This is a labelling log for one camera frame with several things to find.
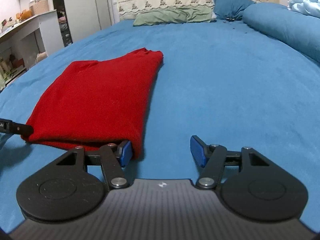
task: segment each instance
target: blue bolster pillow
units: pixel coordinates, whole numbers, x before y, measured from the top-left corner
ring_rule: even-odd
[[[243,12],[243,22],[320,63],[320,19],[276,3],[256,3]]]

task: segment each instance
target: logo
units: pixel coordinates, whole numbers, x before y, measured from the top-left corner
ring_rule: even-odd
[[[158,184],[159,187],[164,188],[166,187],[168,184],[166,184],[165,182],[161,182]]]

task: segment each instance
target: blue pillow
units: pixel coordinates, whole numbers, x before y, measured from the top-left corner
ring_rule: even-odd
[[[243,22],[320,63],[320,19],[289,11],[276,3],[257,3],[243,12]]]
[[[214,0],[214,3],[213,12],[218,19],[241,21],[244,9],[255,2],[251,0]]]

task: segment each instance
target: blue bed sheet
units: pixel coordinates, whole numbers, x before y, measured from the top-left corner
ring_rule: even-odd
[[[106,60],[160,50],[142,159],[129,177],[195,180],[192,135],[240,150],[250,145],[301,180],[309,192],[302,221],[320,230],[320,68],[288,45],[242,22],[132,27],[123,21],[53,54],[0,94],[0,117],[26,122],[45,89],[74,60]],[[0,227],[23,221],[15,192],[63,150],[0,140]],[[101,176],[96,169],[93,174]]]

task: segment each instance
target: white cabinet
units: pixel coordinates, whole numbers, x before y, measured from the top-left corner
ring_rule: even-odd
[[[64,0],[72,41],[111,26],[108,0]]]

